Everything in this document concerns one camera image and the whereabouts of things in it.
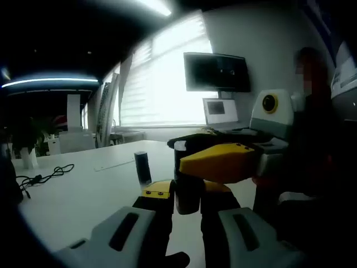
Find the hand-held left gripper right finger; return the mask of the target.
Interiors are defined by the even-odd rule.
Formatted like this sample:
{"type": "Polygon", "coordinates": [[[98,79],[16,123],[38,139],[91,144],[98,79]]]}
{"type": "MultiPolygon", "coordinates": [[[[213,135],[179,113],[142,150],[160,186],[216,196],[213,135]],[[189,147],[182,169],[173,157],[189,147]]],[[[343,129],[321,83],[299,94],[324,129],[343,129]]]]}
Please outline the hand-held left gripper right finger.
{"type": "Polygon", "coordinates": [[[307,262],[270,224],[242,208],[225,185],[204,182],[200,212],[206,267],[304,267],[307,262]]]}

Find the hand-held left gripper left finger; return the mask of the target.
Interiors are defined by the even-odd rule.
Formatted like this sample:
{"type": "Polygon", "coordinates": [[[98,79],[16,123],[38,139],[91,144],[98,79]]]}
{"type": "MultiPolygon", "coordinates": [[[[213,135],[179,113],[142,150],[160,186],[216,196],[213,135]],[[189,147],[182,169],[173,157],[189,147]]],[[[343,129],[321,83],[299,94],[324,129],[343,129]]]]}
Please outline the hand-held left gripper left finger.
{"type": "Polygon", "coordinates": [[[174,182],[142,189],[132,206],[122,207],[82,238],[55,252],[65,267],[144,267],[161,260],[172,232],[174,182]]]}

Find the person's left hand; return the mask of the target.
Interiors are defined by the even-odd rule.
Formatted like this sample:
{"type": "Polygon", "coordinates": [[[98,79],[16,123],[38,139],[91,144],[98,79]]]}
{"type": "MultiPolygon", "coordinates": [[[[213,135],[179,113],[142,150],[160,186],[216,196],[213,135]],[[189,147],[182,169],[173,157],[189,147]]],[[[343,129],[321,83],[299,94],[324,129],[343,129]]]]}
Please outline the person's left hand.
{"type": "Polygon", "coordinates": [[[182,251],[165,256],[165,258],[163,259],[163,267],[186,268],[189,263],[189,255],[182,251]]]}

